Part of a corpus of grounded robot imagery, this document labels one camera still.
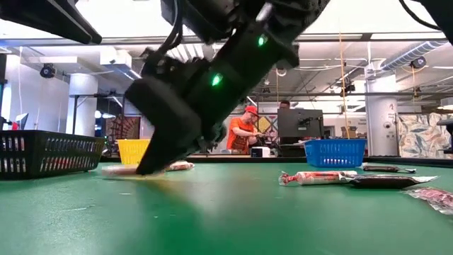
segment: green tabletop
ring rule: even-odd
[[[154,181],[107,180],[102,166],[1,182],[0,254],[453,253],[453,217],[399,191],[278,185],[307,164],[197,164]],[[453,191],[453,169],[417,175]]]

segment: security camera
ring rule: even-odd
[[[44,64],[44,67],[42,67],[42,69],[40,71],[40,76],[42,78],[51,79],[51,78],[55,77],[56,72],[57,72],[57,70],[55,70],[53,64]]]

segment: computer monitor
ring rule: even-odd
[[[322,110],[278,109],[277,115],[280,141],[298,140],[304,137],[323,137]]]
[[[19,125],[19,130],[25,129],[25,124],[27,123],[28,113],[17,115],[16,123]]]

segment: black cable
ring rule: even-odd
[[[164,43],[159,47],[158,51],[161,52],[168,52],[169,50],[173,49],[174,47],[178,46],[176,42],[178,41],[178,37],[181,37],[183,34],[183,8],[182,8],[182,0],[174,0],[173,3],[174,13],[175,13],[175,20],[173,22],[173,28],[171,29],[170,34],[165,39]]]
[[[409,16],[412,17],[415,21],[419,22],[421,25],[424,25],[425,27],[441,31],[441,29],[438,26],[428,23],[419,18],[417,14],[415,14],[412,10],[409,9],[409,6],[406,4],[404,0],[399,0],[399,3],[402,5],[404,11],[406,11],[409,14]]]

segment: white column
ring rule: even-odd
[[[92,95],[98,93],[98,79],[89,74],[71,74],[69,95]],[[76,114],[76,135],[94,136],[94,125],[98,99],[79,97]],[[74,98],[69,98],[66,133],[72,134]]]
[[[367,77],[366,92],[398,92],[394,72],[370,74]],[[398,156],[396,96],[366,96],[368,155]]]

